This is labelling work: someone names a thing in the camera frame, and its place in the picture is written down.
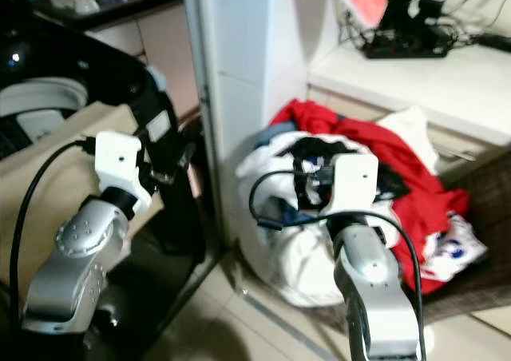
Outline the black washing machine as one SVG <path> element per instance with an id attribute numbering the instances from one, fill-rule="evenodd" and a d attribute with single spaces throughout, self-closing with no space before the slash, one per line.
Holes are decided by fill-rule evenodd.
<path id="1" fill-rule="evenodd" d="M 3 26 L 0 229 L 2 361 L 138 361 L 181 303 L 204 255 L 204 226 L 188 172 L 156 187 L 128 222 L 127 254 L 109 269 L 97 310 L 77 335 L 23 331 L 15 315 L 62 224 L 98 196 L 91 154 L 102 131 L 141 141 L 168 166 L 187 142 L 156 69 L 52 22 Z"/>

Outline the black garment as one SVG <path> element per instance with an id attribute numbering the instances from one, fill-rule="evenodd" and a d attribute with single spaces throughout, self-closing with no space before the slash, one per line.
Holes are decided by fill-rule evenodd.
<path id="1" fill-rule="evenodd" d="M 357 150 L 349 149 L 341 141 L 321 141 L 314 136 L 303 136 L 288 149 L 281 152 L 280 156 L 289 156 L 296 166 L 308 163 L 313 166 L 326 166 L 332 163 L 336 154 L 356 153 Z"/>

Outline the blue denim garment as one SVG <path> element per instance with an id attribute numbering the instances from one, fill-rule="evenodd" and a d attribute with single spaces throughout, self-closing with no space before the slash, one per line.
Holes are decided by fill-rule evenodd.
<path id="1" fill-rule="evenodd" d="M 281 121 L 271 126 L 266 127 L 256 135 L 255 147 L 263 147 L 269 145 L 271 139 L 275 138 L 282 133 L 291 133 L 299 131 L 299 128 L 292 123 L 292 121 Z"/>

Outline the white garment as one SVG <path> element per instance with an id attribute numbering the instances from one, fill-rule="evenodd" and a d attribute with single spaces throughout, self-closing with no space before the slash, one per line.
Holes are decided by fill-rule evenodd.
<path id="1" fill-rule="evenodd" d="M 256 190 L 255 210 L 276 221 L 295 217 L 293 160 L 280 156 L 309 132 L 282 133 L 269 145 L 255 147 L 236 167 L 241 203 L 247 203 L 253 183 L 270 173 Z M 327 307 L 343 302 L 335 284 L 335 255 L 323 223 L 285 228 L 260 228 L 248 221 L 240 233 L 242 254 L 259 279 L 296 307 Z"/>

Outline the red garment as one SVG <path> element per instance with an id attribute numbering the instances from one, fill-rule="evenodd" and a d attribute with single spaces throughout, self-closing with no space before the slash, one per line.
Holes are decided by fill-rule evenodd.
<path id="1" fill-rule="evenodd" d="M 427 277 L 424 259 L 426 240 L 428 236 L 450 228 L 450 212 L 464 215 L 469 211 L 468 193 L 462 189 L 444 189 L 437 176 L 428 172 L 402 138 L 369 121 L 344 117 L 317 102 L 297 99 L 289 101 L 269 124 L 275 126 L 285 121 L 292 121 L 300 131 L 342 135 L 360 143 L 368 147 L 380 163 L 401 176 L 411 193 L 399 197 L 393 203 L 393 210 L 420 255 L 422 292 L 428 295 L 443 288 L 445 281 Z"/>

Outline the cream white cloth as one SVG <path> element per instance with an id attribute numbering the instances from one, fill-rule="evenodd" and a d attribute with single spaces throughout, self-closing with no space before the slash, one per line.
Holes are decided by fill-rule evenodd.
<path id="1" fill-rule="evenodd" d="M 438 174 L 439 155 L 428 135 L 428 119 L 422 109 L 399 110 L 380 117 L 375 124 L 398 135 L 432 175 Z"/>

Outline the white printed cloth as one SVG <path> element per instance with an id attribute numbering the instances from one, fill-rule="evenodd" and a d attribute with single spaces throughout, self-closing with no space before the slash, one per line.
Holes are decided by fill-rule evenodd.
<path id="1" fill-rule="evenodd" d="M 476 236 L 473 226 L 456 212 L 446 215 L 449 227 L 427 236 L 420 266 L 423 280 L 449 282 L 488 254 L 488 247 Z"/>

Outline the black power strip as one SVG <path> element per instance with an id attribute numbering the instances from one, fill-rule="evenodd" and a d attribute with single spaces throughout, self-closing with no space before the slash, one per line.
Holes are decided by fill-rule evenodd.
<path id="1" fill-rule="evenodd" d="M 457 34 L 442 25 L 446 0 L 388 0 L 380 23 L 358 51 L 368 59 L 444 58 Z"/>

